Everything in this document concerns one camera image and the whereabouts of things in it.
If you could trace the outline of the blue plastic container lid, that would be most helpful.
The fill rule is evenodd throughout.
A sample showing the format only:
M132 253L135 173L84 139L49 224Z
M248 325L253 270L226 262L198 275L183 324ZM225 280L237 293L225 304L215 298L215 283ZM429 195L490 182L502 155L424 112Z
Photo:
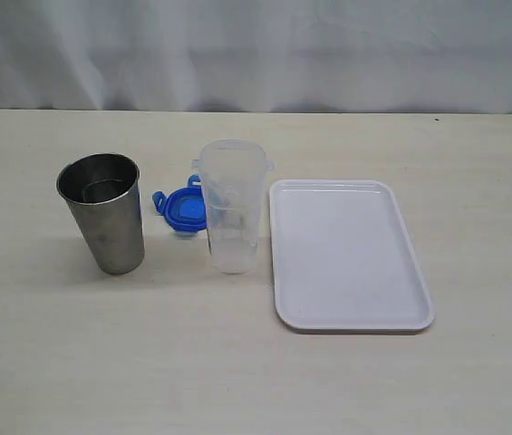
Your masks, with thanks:
M207 228L207 213L199 174L188 178L185 188L165 195L157 191L152 195L157 213L179 237L193 237Z

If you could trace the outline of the stainless steel tumbler cup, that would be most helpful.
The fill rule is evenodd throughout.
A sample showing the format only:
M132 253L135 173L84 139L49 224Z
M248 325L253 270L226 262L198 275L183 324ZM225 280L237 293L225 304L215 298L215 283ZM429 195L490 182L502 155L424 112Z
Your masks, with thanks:
M145 256L139 178L132 159L98 153L67 165L56 180L98 267L110 275L129 273Z

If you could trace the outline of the clear plastic tall container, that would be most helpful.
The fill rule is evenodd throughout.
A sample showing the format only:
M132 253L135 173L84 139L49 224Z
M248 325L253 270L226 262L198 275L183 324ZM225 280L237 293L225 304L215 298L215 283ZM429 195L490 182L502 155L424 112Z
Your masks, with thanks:
M215 140L192 161L206 208L212 265L225 274L254 267L266 175L274 169L263 148L248 140Z

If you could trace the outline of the white rectangular plastic tray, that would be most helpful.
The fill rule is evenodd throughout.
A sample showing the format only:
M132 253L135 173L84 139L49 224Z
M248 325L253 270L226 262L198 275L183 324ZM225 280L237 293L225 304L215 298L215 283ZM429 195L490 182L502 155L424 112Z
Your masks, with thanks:
M269 190L275 311L305 333L407 333L435 313L393 191L376 180L281 179Z

